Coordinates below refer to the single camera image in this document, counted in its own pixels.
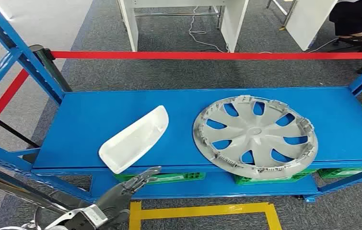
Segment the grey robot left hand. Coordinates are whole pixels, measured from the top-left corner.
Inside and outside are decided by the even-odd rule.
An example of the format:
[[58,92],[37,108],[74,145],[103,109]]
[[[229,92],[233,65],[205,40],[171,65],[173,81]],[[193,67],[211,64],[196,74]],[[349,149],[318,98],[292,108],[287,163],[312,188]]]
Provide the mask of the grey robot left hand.
[[96,200],[95,204],[105,214],[108,221],[113,220],[129,204],[134,193],[148,182],[156,180],[153,176],[160,173],[161,169],[161,166],[151,167],[127,181],[116,184]]

